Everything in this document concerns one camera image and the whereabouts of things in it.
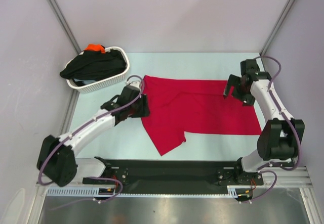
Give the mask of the red t shirt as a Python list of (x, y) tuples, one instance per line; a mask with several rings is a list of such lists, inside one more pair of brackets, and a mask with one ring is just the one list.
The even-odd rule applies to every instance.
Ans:
[(223, 97), (224, 80), (178, 80), (144, 76), (149, 116), (142, 124), (161, 156), (186, 141), (185, 133), (258, 136), (253, 106)]

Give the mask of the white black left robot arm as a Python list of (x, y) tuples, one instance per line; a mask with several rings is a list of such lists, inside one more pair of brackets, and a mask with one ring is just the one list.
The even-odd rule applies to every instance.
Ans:
[(149, 108), (144, 89), (145, 82), (141, 77), (137, 81), (127, 81), (121, 94), (101, 105), (84, 124), (58, 137), (45, 137), (36, 164), (39, 170), (37, 182), (42, 186), (68, 185), (77, 174), (75, 157), (85, 146), (127, 118), (147, 117)]

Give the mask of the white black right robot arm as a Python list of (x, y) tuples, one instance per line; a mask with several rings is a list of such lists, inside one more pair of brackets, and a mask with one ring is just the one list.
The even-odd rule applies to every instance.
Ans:
[(230, 75), (223, 96), (232, 96), (245, 106), (258, 103), (265, 119), (265, 126), (251, 154), (239, 158), (233, 172), (234, 180), (246, 184), (252, 176), (267, 167), (293, 171), (299, 165), (301, 141), (305, 124), (295, 119), (286, 109), (275, 91), (276, 78), (261, 71), (256, 59), (240, 63), (240, 76)]

